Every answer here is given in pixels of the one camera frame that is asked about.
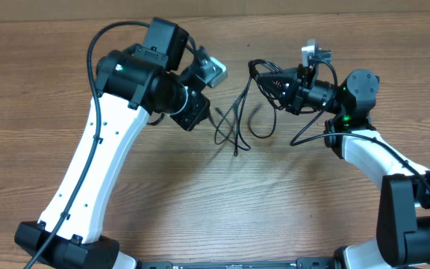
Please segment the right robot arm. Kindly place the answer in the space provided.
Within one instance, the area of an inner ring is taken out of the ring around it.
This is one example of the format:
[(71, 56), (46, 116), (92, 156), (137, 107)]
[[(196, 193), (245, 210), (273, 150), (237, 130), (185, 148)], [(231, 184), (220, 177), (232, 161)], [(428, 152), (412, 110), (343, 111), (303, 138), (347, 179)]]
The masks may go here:
[(278, 109), (303, 114), (328, 112), (320, 135), (325, 145), (356, 166), (381, 191), (376, 236), (362, 244), (340, 247), (330, 268), (415, 268), (430, 264), (430, 169), (410, 161), (390, 146), (370, 121), (379, 78), (366, 69), (343, 82), (320, 81), (317, 65), (249, 72)]

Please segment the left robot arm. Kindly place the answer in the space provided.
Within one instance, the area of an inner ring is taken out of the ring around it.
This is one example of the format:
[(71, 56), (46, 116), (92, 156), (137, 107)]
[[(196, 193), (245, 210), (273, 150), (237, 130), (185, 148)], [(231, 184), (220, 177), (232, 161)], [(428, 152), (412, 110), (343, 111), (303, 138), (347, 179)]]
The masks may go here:
[(150, 116), (170, 117), (186, 131), (208, 118), (206, 87), (227, 75), (179, 25), (155, 18), (142, 43), (87, 63), (92, 99), (87, 123), (52, 201), (14, 240), (30, 263), (52, 268), (138, 268), (119, 242), (103, 236), (105, 212), (129, 149)]

